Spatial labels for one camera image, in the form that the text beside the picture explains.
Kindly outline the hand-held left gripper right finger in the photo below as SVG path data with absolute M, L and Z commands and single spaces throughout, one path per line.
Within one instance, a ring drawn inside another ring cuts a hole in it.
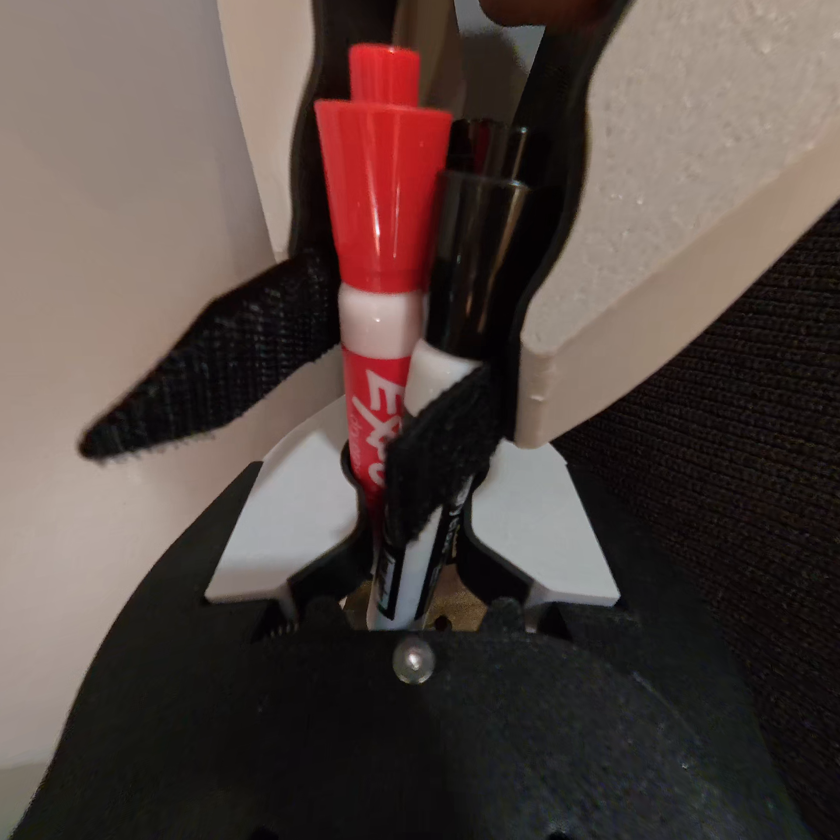
M 560 604 L 612 608 L 620 591 L 564 457 L 505 441 L 476 479 L 461 525 L 461 580 L 486 605 L 522 607 L 550 627 Z

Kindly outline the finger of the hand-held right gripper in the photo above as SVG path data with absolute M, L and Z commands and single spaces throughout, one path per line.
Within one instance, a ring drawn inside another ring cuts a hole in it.
M 579 210 L 521 331 L 520 448 L 670 362 L 838 200 L 839 2 L 634 2 L 587 105 Z
M 276 258 L 329 226 L 314 118 L 325 2 L 218 1 L 227 71 Z

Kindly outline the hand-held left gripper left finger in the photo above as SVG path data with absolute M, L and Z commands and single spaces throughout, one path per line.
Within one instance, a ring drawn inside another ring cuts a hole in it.
M 299 618 L 370 579 L 371 524 L 346 468 L 345 429 L 296 429 L 259 468 L 212 580 L 209 602 L 276 601 Z

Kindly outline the red dry erase marker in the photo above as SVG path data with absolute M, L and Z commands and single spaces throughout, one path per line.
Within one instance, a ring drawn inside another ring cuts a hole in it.
M 413 50 L 353 45 L 349 70 L 350 98 L 319 99 L 314 109 L 339 260 L 350 465 L 378 537 L 385 451 L 402 427 L 423 330 L 435 185 L 453 116 L 419 105 Z

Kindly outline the black dry erase marker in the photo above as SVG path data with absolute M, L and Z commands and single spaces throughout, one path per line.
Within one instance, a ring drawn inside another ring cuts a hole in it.
M 449 561 L 471 482 L 501 437 L 491 367 L 539 262 L 529 213 L 550 159 L 546 130 L 457 120 L 437 177 L 427 313 L 386 460 L 385 530 L 367 627 L 419 628 Z

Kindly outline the person's right hand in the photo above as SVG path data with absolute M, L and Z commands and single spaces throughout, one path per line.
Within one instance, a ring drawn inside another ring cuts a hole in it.
M 499 26 L 543 26 L 548 30 L 593 25 L 612 5 L 613 1 L 479 1 L 483 13 Z

